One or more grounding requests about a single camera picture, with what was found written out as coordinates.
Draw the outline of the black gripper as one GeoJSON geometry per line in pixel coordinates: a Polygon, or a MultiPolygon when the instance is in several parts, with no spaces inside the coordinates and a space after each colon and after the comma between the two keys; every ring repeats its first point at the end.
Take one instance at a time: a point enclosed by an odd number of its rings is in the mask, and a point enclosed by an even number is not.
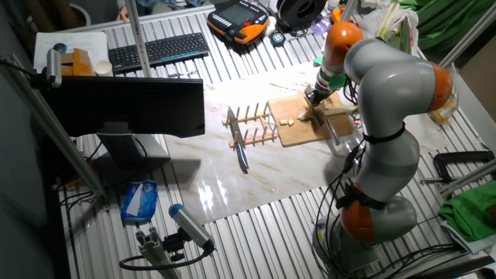
{"type": "Polygon", "coordinates": [[[332,94],[332,89],[329,87],[329,81],[317,80],[315,88],[307,87],[305,89],[305,97],[310,105],[318,106],[323,100],[332,94]]]}

